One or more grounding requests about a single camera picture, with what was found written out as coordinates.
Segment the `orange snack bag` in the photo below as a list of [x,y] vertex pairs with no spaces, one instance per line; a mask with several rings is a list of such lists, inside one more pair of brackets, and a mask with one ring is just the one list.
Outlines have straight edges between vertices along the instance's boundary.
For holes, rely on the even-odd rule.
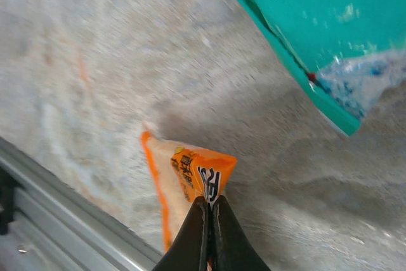
[[164,245],[167,251],[198,196],[212,204],[222,193],[237,159],[180,142],[157,139],[149,131],[142,145],[162,204]]

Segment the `red spot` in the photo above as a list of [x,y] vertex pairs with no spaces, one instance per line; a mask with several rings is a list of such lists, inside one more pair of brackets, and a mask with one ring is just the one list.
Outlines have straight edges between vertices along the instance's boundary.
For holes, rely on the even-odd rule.
[[310,80],[311,82],[314,83],[314,82],[316,81],[316,74],[310,73],[308,77],[309,77],[309,80]]

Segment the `metal rail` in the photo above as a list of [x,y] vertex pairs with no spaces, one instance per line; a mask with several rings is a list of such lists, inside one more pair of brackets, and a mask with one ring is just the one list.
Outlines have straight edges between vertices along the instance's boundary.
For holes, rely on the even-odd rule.
[[161,259],[127,227],[2,138],[0,168],[18,184],[14,220],[0,237],[27,245],[7,252],[32,258],[29,270],[150,271]]

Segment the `teal lid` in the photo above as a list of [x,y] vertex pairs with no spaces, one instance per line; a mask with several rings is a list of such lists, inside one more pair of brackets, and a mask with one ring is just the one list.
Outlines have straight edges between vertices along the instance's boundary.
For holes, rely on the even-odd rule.
[[404,0],[238,0],[313,103],[346,135],[361,122],[308,80],[337,58],[404,48]]

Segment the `black tongs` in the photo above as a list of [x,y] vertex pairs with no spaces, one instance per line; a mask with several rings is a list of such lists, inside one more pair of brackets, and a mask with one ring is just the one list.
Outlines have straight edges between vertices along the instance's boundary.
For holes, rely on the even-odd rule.
[[238,223],[227,199],[210,208],[197,197],[168,252],[153,271],[270,271]]

